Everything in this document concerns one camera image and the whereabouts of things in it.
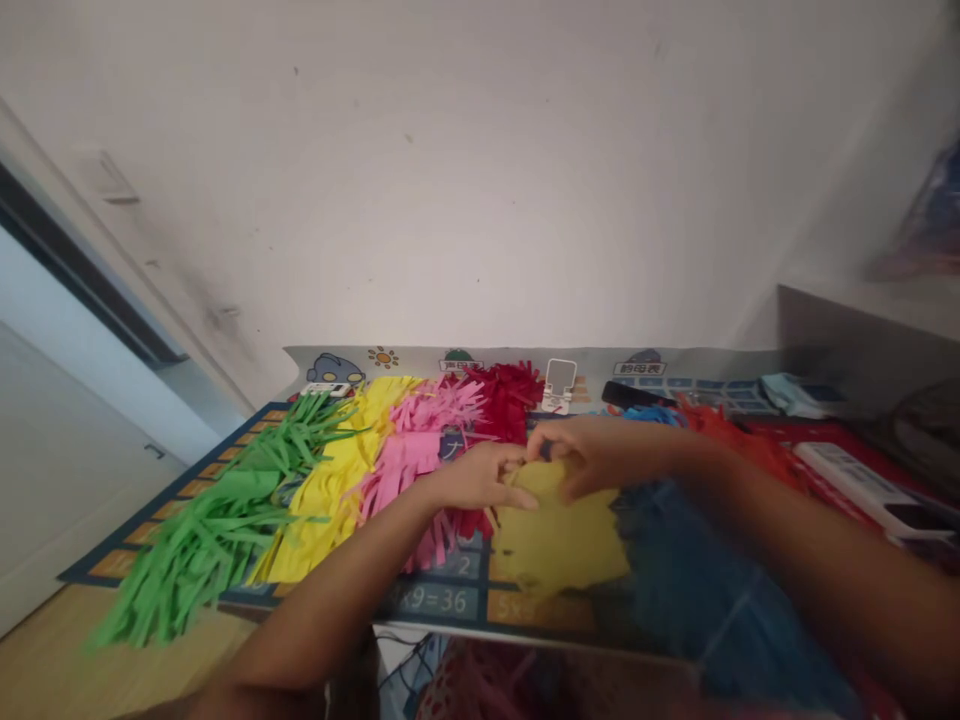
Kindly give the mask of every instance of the blue paper fringe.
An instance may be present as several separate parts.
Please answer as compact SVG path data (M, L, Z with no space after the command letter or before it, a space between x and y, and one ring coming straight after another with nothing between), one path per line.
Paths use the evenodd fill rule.
M685 425L664 407L624 417ZM627 491L634 620L660 650L695 662L708 694L860 718L857 694L757 563L735 551L672 481Z

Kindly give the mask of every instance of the black object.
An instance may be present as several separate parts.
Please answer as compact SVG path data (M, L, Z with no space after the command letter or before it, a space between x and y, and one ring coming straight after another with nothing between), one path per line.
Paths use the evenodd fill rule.
M629 385L623 385L610 380L603 386L603 394L600 396L608 405L614 405L621 410L629 410L637 405L665 405L666 407L679 407L676 400L660 397L655 393L646 390L637 390Z

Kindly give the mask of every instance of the cartoon character print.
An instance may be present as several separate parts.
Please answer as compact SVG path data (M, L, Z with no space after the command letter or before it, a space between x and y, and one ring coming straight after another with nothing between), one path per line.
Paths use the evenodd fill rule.
M352 362L331 353L323 353L314 361L313 367L307 370L307 382L348 382L357 385L363 382L365 377L360 368Z
M635 352L630 356L630 359L627 360L628 363L659 363L663 362L660 359L660 353L656 350L650 348L647 350L641 350L640 352Z

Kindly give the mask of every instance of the pink paper fringe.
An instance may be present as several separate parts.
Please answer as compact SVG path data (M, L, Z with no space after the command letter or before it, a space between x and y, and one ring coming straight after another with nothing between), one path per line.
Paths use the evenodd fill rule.
M359 486L363 494L360 514L373 517L410 487L418 477L441 465L440 439L449 427L461 431L481 418L484 399L481 384L454 376L427 381L390 412L395 432L386 438L374 472ZM438 565L456 544L459 512L442 512L427 530L404 572L428 570Z

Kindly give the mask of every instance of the white wall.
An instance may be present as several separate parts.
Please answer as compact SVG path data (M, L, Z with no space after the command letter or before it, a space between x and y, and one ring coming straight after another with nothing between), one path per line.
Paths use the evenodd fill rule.
M259 404L285 344L729 343L942 6L22 0L0 97Z

